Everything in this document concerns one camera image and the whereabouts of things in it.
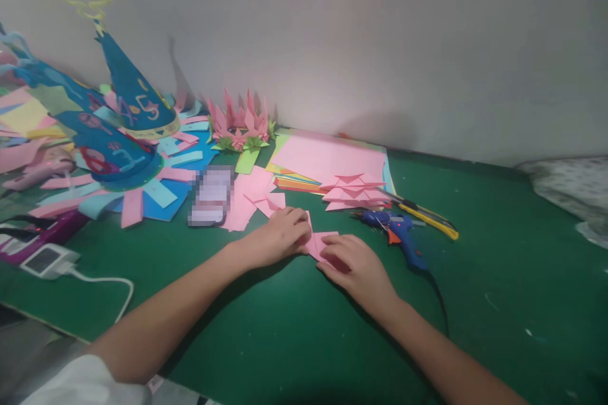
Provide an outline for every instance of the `green table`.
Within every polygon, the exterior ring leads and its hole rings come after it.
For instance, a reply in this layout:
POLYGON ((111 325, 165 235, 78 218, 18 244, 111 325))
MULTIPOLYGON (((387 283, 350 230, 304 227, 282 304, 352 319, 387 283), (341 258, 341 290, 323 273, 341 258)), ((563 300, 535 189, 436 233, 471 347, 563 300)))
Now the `green table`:
MULTIPOLYGON (((264 150, 258 164, 271 152, 264 150)), ((414 233, 445 296, 453 341, 533 404, 577 403, 572 394, 601 403, 608 377, 606 252, 514 170, 398 151, 389 160, 398 192, 460 230, 457 242, 432 227, 414 233)), ((235 162, 235 155, 214 160, 235 162)), ((22 213, 43 193, 11 196, 0 201, 0 212, 22 213)), ((408 271, 399 247, 348 213, 325 212, 319 196, 286 194, 289 205, 310 210, 315 231, 366 241, 398 293, 443 329, 433 290, 408 271)), ((133 280, 133 308, 265 222, 258 211, 245 233, 190 229, 188 207, 172 223, 145 220, 128 230, 118 215, 106 214, 67 247, 82 254, 82 273, 133 280)), ((1 302, 84 340, 113 323, 125 295, 117 283, 47 282, 0 264, 1 302)), ((226 405, 420 404, 428 389, 407 354, 303 256, 233 283, 163 374, 226 405)))

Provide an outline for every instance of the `hand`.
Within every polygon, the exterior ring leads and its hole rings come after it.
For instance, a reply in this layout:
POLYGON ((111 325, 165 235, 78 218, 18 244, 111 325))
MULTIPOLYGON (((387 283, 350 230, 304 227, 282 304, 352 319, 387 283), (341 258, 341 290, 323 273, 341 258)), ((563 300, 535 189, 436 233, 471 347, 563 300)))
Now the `hand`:
POLYGON ((304 246, 312 231, 302 209, 286 207, 276 211, 266 225, 232 243, 248 270, 270 266, 289 255, 308 254, 304 246))
POLYGON ((330 262, 333 257, 338 258, 350 272, 342 273, 327 263, 317 263, 317 268, 344 288, 373 318, 390 314, 400 299, 374 251, 351 234, 326 236, 323 242, 327 247, 320 255, 330 262))

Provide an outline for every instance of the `blue glue gun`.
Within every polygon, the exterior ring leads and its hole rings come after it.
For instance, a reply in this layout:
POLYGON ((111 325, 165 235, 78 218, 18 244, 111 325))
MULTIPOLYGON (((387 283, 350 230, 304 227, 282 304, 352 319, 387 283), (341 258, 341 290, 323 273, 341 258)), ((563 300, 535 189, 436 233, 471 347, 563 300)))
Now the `blue glue gun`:
POLYGON ((362 222, 373 227, 379 227, 387 231, 388 243, 399 244, 407 264, 420 271, 428 271, 426 261, 422 254, 416 249, 414 240, 409 230, 414 227, 412 219, 407 215, 396 215, 392 212, 371 211, 353 212, 352 215, 361 219, 362 222))

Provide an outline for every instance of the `smartphone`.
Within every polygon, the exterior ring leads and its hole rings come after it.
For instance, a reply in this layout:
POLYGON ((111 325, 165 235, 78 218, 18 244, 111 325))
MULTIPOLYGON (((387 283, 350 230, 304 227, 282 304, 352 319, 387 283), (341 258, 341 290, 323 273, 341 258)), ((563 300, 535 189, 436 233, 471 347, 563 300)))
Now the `smartphone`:
POLYGON ((188 215, 188 226, 221 225, 230 210, 230 197, 234 191, 234 166, 207 166, 194 188, 196 194, 188 215))

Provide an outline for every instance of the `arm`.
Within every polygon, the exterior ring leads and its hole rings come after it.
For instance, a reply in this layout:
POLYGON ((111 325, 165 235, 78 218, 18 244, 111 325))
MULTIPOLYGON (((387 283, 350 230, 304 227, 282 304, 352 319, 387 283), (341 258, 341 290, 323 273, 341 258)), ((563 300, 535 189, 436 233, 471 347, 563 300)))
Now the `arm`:
POLYGON ((275 212, 267 225, 228 244, 171 283, 95 340, 85 354, 101 358, 119 383, 145 384, 215 298, 245 272, 307 253, 310 225, 302 209, 275 212))
POLYGON ((450 342, 396 294, 382 262, 358 237, 327 236, 321 256, 336 258, 350 271, 318 263, 332 282, 344 288, 410 354, 450 405, 526 404, 506 384, 450 342))

